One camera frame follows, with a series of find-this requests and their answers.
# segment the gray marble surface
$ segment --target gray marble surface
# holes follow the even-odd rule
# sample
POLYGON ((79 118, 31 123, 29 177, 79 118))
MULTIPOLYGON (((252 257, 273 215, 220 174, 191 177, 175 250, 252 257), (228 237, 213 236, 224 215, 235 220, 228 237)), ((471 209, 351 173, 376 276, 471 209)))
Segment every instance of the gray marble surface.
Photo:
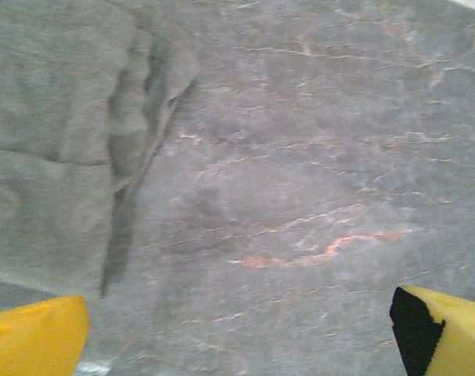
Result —
POLYGON ((394 289, 475 300, 475 11, 178 3, 201 77, 78 374, 403 376, 394 289))

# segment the gray cloth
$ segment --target gray cloth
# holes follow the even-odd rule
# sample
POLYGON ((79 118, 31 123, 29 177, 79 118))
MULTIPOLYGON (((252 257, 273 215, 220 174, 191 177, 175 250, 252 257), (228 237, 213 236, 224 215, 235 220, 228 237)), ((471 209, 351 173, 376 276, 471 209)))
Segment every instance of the gray cloth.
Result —
POLYGON ((100 296, 114 194, 132 196, 198 71, 173 25, 104 0, 0 2, 1 281, 100 296))

